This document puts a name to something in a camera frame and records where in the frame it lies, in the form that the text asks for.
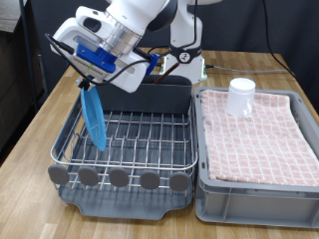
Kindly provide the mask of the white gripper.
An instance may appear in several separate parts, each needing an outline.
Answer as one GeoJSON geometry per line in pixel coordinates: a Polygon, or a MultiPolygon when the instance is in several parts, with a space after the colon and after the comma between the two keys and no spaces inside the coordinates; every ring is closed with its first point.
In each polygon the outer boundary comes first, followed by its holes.
{"type": "MultiPolygon", "coordinates": [[[[54,34],[53,38],[70,46],[74,53],[66,50],[66,57],[84,74],[92,76],[95,83],[111,81],[113,85],[132,93],[142,82],[149,63],[133,52],[141,38],[120,22],[88,18],[91,25],[101,28],[94,33],[76,18],[69,18],[54,34]]],[[[90,91],[94,84],[78,78],[77,86],[90,91]]]]}

